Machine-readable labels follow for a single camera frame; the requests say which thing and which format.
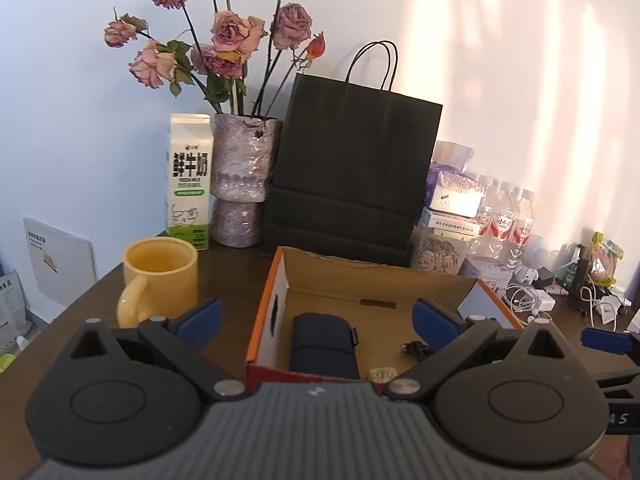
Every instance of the metal screw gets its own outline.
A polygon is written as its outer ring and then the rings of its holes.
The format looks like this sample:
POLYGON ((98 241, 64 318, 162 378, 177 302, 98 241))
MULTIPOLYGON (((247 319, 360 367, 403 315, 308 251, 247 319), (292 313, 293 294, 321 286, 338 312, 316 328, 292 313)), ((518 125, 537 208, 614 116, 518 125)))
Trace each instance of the metal screw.
POLYGON ((394 379, 388 385, 389 391, 396 395, 413 395, 420 391, 420 383, 415 379, 394 379))
POLYGON ((213 386, 213 391, 223 397, 235 397, 243 394, 245 390, 244 383, 237 379, 224 379, 213 386))

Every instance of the mug handle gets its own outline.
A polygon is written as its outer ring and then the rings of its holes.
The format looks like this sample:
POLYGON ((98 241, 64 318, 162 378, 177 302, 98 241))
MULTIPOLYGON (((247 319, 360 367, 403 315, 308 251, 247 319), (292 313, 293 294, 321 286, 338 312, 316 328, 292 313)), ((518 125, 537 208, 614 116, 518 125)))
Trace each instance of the mug handle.
POLYGON ((142 293, 147 285, 148 279, 145 276, 136 276, 122 291, 116 310, 120 328, 135 328, 151 316, 142 306, 142 293))

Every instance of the blue gripper pad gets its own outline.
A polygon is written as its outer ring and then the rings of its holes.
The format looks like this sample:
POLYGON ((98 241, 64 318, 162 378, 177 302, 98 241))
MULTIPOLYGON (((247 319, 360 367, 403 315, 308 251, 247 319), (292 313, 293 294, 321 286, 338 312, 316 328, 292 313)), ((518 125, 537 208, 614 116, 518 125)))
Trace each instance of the blue gripper pad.
POLYGON ((460 327, 430 303, 418 300, 412 310, 414 330, 432 350, 440 350, 460 333, 460 327))
POLYGON ((633 348, 633 340, 629 334, 599 328, 585 328, 582 331, 580 341, 587 348, 602 350, 610 354, 626 355, 633 348))
POLYGON ((183 322, 176 336, 195 351, 202 350, 222 327, 222 302, 214 300, 183 322))

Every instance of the plastic bag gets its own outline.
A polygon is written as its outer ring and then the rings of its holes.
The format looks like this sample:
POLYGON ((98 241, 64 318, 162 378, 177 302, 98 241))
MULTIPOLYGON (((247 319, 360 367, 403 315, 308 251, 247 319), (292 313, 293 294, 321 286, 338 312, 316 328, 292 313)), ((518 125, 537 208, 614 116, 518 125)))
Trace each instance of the plastic bag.
POLYGON ((589 257, 589 277, 596 285, 611 286, 616 283, 613 277, 618 260, 624 251, 609 240, 603 233, 595 232, 591 237, 591 255, 589 257))
POLYGON ((474 150, 468 146, 463 146, 456 142, 447 142, 446 140, 436 140, 431 160, 436 164, 452 166, 460 173, 463 173, 474 153, 474 150))
POLYGON ((484 186, 464 176, 457 168, 432 163, 427 174, 424 205, 445 213, 476 216, 484 186))

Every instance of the orange box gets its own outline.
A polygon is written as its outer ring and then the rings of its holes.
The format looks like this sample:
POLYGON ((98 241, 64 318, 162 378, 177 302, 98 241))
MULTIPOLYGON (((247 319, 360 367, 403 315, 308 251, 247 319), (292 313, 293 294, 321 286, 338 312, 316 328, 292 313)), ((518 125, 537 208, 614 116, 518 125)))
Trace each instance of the orange box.
POLYGON ((394 367, 404 373, 415 360, 401 344, 417 340, 412 307, 431 300, 463 317, 483 314, 502 326, 520 328, 518 319, 481 280, 433 274, 279 247, 264 286, 246 354, 247 383, 338 381, 289 372, 293 318, 304 312, 343 317, 358 330, 356 359, 361 378, 369 369, 394 367))

